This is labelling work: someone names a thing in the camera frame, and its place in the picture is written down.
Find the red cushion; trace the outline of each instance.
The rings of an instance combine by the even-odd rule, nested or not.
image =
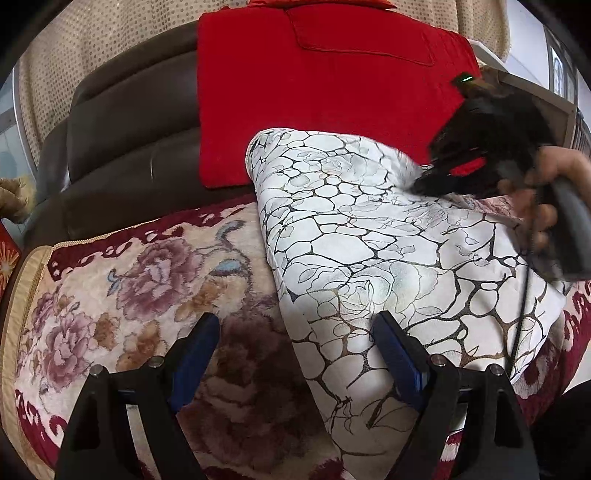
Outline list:
[[[362,7],[375,7],[384,10],[388,8],[396,8],[396,6],[388,0],[250,0],[249,7],[276,7],[276,8],[292,8],[301,5],[310,5],[318,3],[339,3],[349,5],[360,5]]]
[[[479,74],[460,35],[354,5],[226,9],[204,14],[197,35],[207,187],[249,183],[248,143],[272,127],[363,135],[428,163],[462,101],[450,81]]]

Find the plush toy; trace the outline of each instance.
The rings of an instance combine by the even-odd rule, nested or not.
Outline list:
[[[35,206],[35,184],[31,177],[0,179],[0,218],[24,223]]]

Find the window frame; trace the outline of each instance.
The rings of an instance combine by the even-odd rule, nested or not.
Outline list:
[[[562,68],[564,73],[564,92],[565,96],[563,97],[565,100],[569,100],[569,76],[573,80],[573,87],[574,87],[574,100],[572,103],[575,106],[579,105],[579,81],[577,78],[577,68],[574,65],[572,55],[566,50],[564,45],[562,45],[556,36],[550,31],[550,29],[544,26],[544,33],[546,35],[546,47],[548,51],[548,77],[549,77],[549,84],[548,89],[551,92],[554,92],[554,59],[552,56],[552,50],[556,53],[556,56],[562,62]]]

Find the brown leather sofa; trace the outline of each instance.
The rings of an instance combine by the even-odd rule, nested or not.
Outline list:
[[[33,248],[254,191],[206,190],[199,182],[196,47],[195,23],[182,25],[115,57],[78,85],[69,117],[43,145],[38,205],[0,303],[0,329],[22,260]],[[0,478],[31,478],[15,455],[2,431]]]

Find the leather cushion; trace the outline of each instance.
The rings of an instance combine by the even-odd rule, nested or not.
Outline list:
[[[47,136],[37,168],[37,203],[70,186],[66,155],[68,120],[59,123]]]
[[[110,59],[80,82],[72,107],[94,98],[140,70],[197,48],[197,22],[167,30]]]
[[[196,62],[195,51],[164,60],[75,106],[67,133],[72,183],[135,148],[196,127]]]
[[[193,128],[135,150],[72,184],[61,194],[71,239],[254,191],[252,186],[205,189],[197,179],[199,147],[200,129]]]

